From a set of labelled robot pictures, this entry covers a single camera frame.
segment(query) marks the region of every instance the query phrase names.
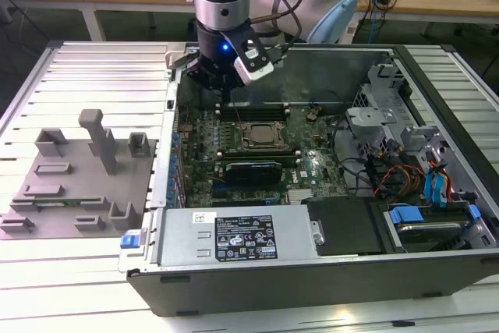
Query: metal slat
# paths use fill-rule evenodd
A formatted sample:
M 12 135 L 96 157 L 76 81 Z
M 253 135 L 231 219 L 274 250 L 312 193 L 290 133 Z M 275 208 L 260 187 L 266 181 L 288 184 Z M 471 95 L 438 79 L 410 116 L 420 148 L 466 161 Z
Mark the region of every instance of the metal slat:
M 440 91 L 440 96 L 444 100 L 462 100 L 462 101 L 486 101 L 482 93 L 478 90 L 475 91 Z
M 454 111 L 454 114 L 463 124 L 465 122 L 492 122 L 490 126 L 499 128 L 499 113 L 497 112 Z
M 467 122 L 462 124 L 468 134 L 472 136 L 489 136 L 489 135 L 497 135 L 499 134 L 499 128 L 497 126 L 491 126 L 487 123 L 481 122 Z
M 436 81 L 432 80 L 431 83 L 437 90 L 460 90 L 460 91 L 474 91 L 477 90 L 476 86 L 469 81 Z
M 37 91 L 114 91 L 114 90 L 166 90 L 163 80 L 151 81 L 44 81 Z
M 164 54 L 166 44 L 133 45 L 133 44 L 65 44 L 59 54 Z
M 419 67 L 425 73 L 462 73 L 460 68 L 457 65 L 429 65 L 429 64 L 421 64 Z
M 31 103 L 98 103 L 102 101 L 162 101 L 165 102 L 166 90 L 157 91 L 73 91 L 73 92 L 34 92 Z
M 494 149 L 494 150 L 482 150 L 483 154 L 485 157 L 490 161 L 492 164 L 497 164 L 499 163 L 499 149 Z
M 0 175 L 26 175 L 33 164 L 33 159 L 0 160 Z
M 119 62 L 121 64 L 126 64 L 129 62 L 165 62 L 165 54 L 142 54 L 137 52 L 135 54 L 119 54 L 119 53 L 107 53 L 107 54 L 79 54 L 79 53 L 64 53 L 57 54 L 54 58 L 54 62 Z
M 52 64 L 48 69 L 49 72 L 72 72 L 72 73 L 85 73 L 92 71 L 103 71 L 106 72 L 164 72 L 166 69 L 165 63 L 144 63 L 136 64 L 130 63 L 127 65 L 122 64 L 109 64 L 106 62 L 92 62 L 91 64 L 87 62 L 76 62 L 72 64 Z
M 157 72 L 108 72 L 108 71 L 95 71 L 95 72 L 64 72 L 52 71 L 44 75 L 45 81 L 102 81 L 102 80 L 162 80 L 164 73 Z
M 99 103 L 97 107 L 104 114 L 154 114 L 162 113 L 165 104 L 161 101 L 137 103 Z M 89 108 L 88 103 L 33 103 L 23 108 L 23 115 L 78 115 Z
M 0 195 L 0 216 L 7 214 L 10 211 L 10 202 L 12 201 L 15 194 Z
M 412 103 L 418 111 L 426 111 L 426 107 L 422 101 L 414 96 Z M 445 102 L 452 111 L 482 111 L 495 112 L 495 108 L 488 101 L 446 101 Z
M 447 56 L 447 52 L 444 50 L 437 49 L 426 49 L 426 48 L 408 48 L 407 51 L 412 56 Z
M 24 175 L 0 175 L 0 195 L 15 195 L 24 182 Z
M 433 65 L 436 65 L 436 64 L 443 65 L 443 64 L 445 64 L 445 65 L 454 65 L 454 62 L 448 56 L 441 56 L 440 57 L 440 56 L 420 56 L 420 55 L 417 55 L 417 56 L 414 56 L 414 60 L 416 60 L 416 62 L 418 64 L 433 64 Z
M 14 128 L 79 128 L 79 115 L 27 115 L 12 122 Z M 161 114 L 144 115 L 106 115 L 102 126 L 112 128 L 119 126 L 161 126 Z
M 499 134 L 496 136 L 494 134 L 490 134 L 489 136 L 475 136 L 473 140 L 482 150 L 497 149 L 499 146 Z
M 427 73 L 430 80 L 438 81 L 469 81 L 469 78 L 464 73 Z

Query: warning label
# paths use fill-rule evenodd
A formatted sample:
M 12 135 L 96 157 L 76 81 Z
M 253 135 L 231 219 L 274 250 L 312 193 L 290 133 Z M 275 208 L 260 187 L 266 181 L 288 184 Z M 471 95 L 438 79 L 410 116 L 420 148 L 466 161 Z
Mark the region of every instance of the warning label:
M 215 219 L 218 261 L 277 259 L 272 216 Z

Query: gray plastic part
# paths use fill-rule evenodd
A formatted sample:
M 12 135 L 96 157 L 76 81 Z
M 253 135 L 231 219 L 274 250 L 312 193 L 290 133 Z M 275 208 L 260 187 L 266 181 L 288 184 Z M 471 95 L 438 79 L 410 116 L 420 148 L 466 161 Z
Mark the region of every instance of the gray plastic part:
M 106 229 L 106 223 L 102 221 L 101 216 L 85 215 L 75 217 L 75 227 L 81 232 L 103 231 Z
M 40 153 L 47 158 L 61 156 L 58 145 L 67 143 L 60 129 L 42 129 L 34 142 Z
M 111 209 L 109 210 L 109 220 L 111 220 L 113 226 L 118 230 L 128 230 L 137 226 L 139 221 L 139 215 L 136 213 L 132 202 L 126 205 L 125 213 L 121 212 L 118 205 L 113 202 Z
M 29 232 L 0 231 L 0 239 L 44 239 L 44 238 L 82 238 L 82 237 L 118 237 L 125 230 L 116 229 L 108 217 L 111 203 L 125 210 L 129 202 L 135 207 L 139 217 L 136 228 L 140 227 L 149 187 L 156 140 L 148 140 L 149 158 L 131 158 L 128 139 L 115 141 L 115 159 L 117 169 L 115 175 L 108 175 L 102 167 L 100 158 L 90 152 L 88 140 L 69 140 L 67 144 L 58 145 L 62 157 L 46 158 L 38 154 L 24 179 L 23 186 L 62 186 L 60 197 L 35 197 L 26 201 L 24 187 L 15 199 L 25 200 L 12 202 L 6 217 L 19 218 L 19 214 L 29 218 L 36 230 Z M 72 172 L 68 175 L 37 175 L 34 169 L 38 165 L 70 164 Z M 75 217 L 79 215 L 99 215 L 106 224 L 104 230 L 78 230 Z
M 128 148 L 132 158 L 150 157 L 149 140 L 146 133 L 130 133 Z
M 108 201 L 106 197 L 100 197 L 99 201 L 87 201 L 82 202 L 81 207 L 85 211 L 95 211 L 95 210 L 108 210 L 111 206 L 111 202 Z
M 15 212 L 35 212 L 40 210 L 36 204 L 30 202 L 22 202 L 22 203 L 11 202 L 10 207 Z
M 34 223 L 23 216 L 17 216 L 15 218 L 4 217 L 0 221 L 0 229 L 5 233 L 26 233 L 31 232 L 34 228 Z
M 61 185 L 27 185 L 23 195 L 25 197 L 60 197 L 62 193 L 64 193 L 64 188 Z
M 70 163 L 40 164 L 33 171 L 37 175 L 68 175 L 71 173 Z
M 93 142 L 93 153 L 98 154 L 108 175 L 114 175 L 117 169 L 115 145 L 112 131 L 102 127 L 102 111 L 100 109 L 84 109 L 81 111 L 78 123 L 90 134 Z

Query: blue latch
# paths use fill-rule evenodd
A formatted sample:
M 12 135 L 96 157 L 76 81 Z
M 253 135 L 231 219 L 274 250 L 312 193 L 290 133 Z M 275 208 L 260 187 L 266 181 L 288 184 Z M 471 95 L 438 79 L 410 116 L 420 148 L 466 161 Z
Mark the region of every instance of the blue latch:
M 480 210 L 478 209 L 478 207 L 475 204 L 470 204 L 468 207 L 468 210 L 469 210 L 469 214 L 471 214 L 473 221 L 476 221 L 482 217 Z
M 119 246 L 122 249 L 138 249 L 140 247 L 140 234 L 124 234 Z
M 424 221 L 417 206 L 399 206 L 388 212 L 394 224 Z

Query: robotic arm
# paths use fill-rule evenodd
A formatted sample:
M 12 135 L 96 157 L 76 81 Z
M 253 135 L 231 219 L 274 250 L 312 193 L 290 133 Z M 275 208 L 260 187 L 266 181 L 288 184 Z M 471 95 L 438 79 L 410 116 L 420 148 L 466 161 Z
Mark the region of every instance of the robotic arm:
M 295 12 L 289 3 L 295 5 Z M 251 26 L 250 12 L 261 22 L 257 25 L 259 32 L 285 31 L 310 43 L 327 43 L 338 39 L 347 27 L 356 3 L 357 0 L 252 0 L 251 4 L 250 0 L 194 0 L 200 49 L 187 66 L 187 76 L 208 90 L 219 90 L 222 101 L 229 102 L 232 89 L 272 73 L 274 64 L 287 51 L 287 47 L 265 49 Z
M 194 0 L 194 7 L 200 53 L 188 66 L 189 77 L 224 99 L 272 73 L 281 55 L 266 51 L 250 26 L 250 0 Z

